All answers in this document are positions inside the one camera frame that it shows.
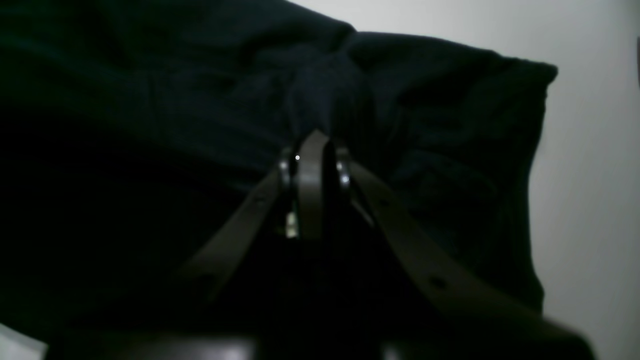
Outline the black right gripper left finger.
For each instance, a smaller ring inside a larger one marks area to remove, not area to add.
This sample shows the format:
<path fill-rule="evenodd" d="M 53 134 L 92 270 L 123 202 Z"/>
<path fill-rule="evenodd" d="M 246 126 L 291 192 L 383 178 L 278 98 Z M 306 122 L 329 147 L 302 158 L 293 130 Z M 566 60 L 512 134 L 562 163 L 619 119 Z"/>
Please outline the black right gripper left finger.
<path fill-rule="evenodd" d="M 284 153 L 220 230 L 179 269 L 174 282 L 202 285 L 205 298 L 214 299 L 236 273 L 280 200 L 294 211 L 298 239 L 322 239 L 324 182 L 330 170 L 325 151 L 329 148 L 329 137 L 314 130 L 296 151 Z"/>

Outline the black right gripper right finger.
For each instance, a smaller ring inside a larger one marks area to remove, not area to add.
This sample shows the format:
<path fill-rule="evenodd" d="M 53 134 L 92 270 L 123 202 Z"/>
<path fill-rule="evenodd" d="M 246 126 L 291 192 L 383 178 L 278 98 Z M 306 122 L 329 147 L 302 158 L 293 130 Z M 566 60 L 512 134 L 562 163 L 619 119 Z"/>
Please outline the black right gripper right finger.
<path fill-rule="evenodd" d="M 594 359 L 580 335 L 546 321 L 448 256 L 345 145 L 330 143 L 325 159 L 336 171 L 340 194 L 350 196 L 381 233 L 402 273 L 439 317 L 428 330 L 386 338 L 383 360 Z"/>

